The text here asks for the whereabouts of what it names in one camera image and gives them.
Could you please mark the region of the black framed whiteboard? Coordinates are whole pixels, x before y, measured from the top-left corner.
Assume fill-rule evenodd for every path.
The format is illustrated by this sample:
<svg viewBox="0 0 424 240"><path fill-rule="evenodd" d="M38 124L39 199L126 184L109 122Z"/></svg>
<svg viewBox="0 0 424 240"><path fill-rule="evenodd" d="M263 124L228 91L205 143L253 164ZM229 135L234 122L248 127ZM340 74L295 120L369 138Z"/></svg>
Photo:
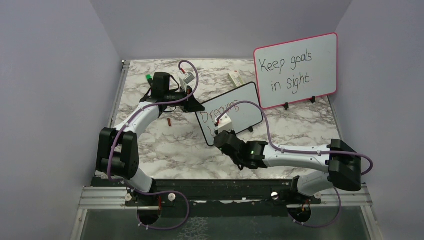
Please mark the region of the black framed whiteboard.
<svg viewBox="0 0 424 240"><path fill-rule="evenodd" d="M247 103L236 105L240 101L259 104L258 91L254 82L249 82L203 102L202 106L205 110L195 113L209 147L212 147L214 143L214 120L226 110L234 124L233 129L236 134L245 130L252 131L254 126L263 121L262 113L257 107Z"/></svg>

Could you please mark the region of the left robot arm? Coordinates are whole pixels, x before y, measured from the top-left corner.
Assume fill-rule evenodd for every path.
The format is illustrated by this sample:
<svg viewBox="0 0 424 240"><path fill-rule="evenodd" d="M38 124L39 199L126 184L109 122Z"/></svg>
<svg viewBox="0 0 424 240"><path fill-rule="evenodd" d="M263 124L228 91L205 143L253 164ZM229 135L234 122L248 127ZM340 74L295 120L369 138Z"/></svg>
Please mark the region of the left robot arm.
<svg viewBox="0 0 424 240"><path fill-rule="evenodd" d="M135 111L117 126L105 127L99 134L96 170L106 174L112 182L120 181L133 187L138 191L138 199L147 206L155 203L157 191L154 179L139 167L139 137L169 107L179 107L184 113L205 109L194 97L196 88L189 86L192 81L199 83L199 74L182 71L178 78L178 87L171 89L173 75L156 72L148 77L150 89Z"/></svg>

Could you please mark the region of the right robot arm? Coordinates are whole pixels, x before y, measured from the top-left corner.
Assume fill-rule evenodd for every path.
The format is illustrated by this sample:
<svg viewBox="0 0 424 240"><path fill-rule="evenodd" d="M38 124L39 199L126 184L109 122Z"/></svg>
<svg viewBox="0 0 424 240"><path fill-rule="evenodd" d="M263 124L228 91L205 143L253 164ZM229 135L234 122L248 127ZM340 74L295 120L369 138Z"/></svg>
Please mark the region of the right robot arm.
<svg viewBox="0 0 424 240"><path fill-rule="evenodd" d="M343 150L345 143L339 139L332 139L330 145L298 147L273 145L266 141L244 142L233 131L223 131L214 137L213 144L240 170L274 167L312 169L312 173L292 180L288 196L296 204L323 190L337 188L357 192L362 186L363 156L350 148Z"/></svg>

